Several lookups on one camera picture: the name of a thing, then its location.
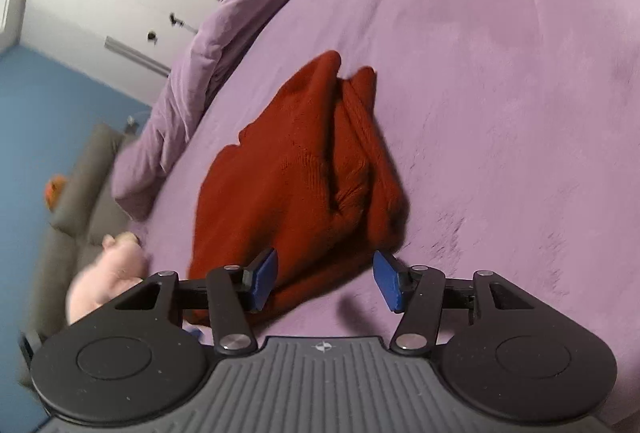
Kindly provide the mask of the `purple duvet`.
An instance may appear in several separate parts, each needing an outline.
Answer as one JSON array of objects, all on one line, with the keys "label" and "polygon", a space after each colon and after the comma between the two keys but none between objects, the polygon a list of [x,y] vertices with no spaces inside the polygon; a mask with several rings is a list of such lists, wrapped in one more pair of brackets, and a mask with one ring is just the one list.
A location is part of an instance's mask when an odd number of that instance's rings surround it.
[{"label": "purple duvet", "polygon": [[288,0],[222,0],[174,64],[139,138],[119,153],[112,195],[137,222],[193,138],[217,90]]}]

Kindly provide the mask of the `pink plush toy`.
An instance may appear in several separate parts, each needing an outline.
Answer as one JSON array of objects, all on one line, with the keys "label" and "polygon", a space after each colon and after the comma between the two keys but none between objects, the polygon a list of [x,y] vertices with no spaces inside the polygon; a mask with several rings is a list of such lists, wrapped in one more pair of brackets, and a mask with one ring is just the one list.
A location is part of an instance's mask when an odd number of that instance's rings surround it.
[{"label": "pink plush toy", "polygon": [[148,271],[138,237],[130,231],[106,235],[102,253],[75,276],[66,294],[66,323],[72,325],[138,283]]}]

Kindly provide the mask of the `orange small toy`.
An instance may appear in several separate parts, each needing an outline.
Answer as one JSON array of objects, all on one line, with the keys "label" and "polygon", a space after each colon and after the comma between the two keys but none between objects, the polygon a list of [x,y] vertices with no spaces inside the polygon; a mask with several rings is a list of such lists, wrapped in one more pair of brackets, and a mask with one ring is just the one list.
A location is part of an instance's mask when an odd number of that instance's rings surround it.
[{"label": "orange small toy", "polygon": [[67,177],[64,175],[54,175],[44,186],[43,200],[46,208],[53,212],[58,200],[60,200],[61,194],[67,184]]}]

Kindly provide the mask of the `red knit sweater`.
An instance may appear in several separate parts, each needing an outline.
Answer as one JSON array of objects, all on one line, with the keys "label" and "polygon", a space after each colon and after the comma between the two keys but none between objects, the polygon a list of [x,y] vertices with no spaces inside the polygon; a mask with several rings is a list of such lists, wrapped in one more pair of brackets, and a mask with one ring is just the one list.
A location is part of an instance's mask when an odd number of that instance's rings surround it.
[{"label": "red knit sweater", "polygon": [[376,75],[340,78],[335,50],[309,61],[222,148],[202,182],[191,279],[269,248],[278,275],[268,323],[370,267],[404,241],[409,203],[373,113]]}]

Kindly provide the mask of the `grey sofa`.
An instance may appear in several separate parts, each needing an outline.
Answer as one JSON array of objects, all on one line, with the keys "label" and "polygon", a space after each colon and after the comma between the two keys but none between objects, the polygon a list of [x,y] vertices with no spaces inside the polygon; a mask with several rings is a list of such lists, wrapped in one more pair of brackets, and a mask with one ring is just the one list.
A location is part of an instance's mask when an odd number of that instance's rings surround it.
[{"label": "grey sofa", "polygon": [[119,151],[135,139],[104,123],[94,127],[44,231],[20,343],[65,327],[70,283],[100,255],[106,235],[126,231],[129,217],[112,198],[111,173]]}]

